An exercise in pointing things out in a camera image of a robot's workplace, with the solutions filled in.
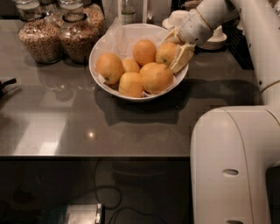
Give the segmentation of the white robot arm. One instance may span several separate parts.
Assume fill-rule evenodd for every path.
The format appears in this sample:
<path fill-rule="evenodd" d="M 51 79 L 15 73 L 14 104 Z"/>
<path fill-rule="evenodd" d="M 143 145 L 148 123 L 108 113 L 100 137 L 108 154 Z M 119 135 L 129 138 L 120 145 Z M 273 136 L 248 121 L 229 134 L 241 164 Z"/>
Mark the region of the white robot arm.
<path fill-rule="evenodd" d="M 280 162 L 280 18 L 268 0 L 202 0 L 169 40 L 204 44 L 238 16 L 262 105 L 208 111 L 192 132 L 194 224 L 270 224 L 266 171 Z"/>

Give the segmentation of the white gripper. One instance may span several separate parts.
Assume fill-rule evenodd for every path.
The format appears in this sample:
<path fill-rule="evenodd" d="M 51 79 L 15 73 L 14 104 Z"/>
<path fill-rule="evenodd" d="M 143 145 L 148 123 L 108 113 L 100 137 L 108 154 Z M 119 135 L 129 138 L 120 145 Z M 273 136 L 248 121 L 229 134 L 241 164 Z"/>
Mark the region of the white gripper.
<path fill-rule="evenodd" d="M 194 55 L 195 45 L 204 45 L 213 34 L 214 30 L 199 12 L 196 9 L 189 10 L 181 20 L 179 27 L 171 29 L 162 41 L 162 43 L 177 45 L 170 69 L 175 74 L 180 72 Z"/>

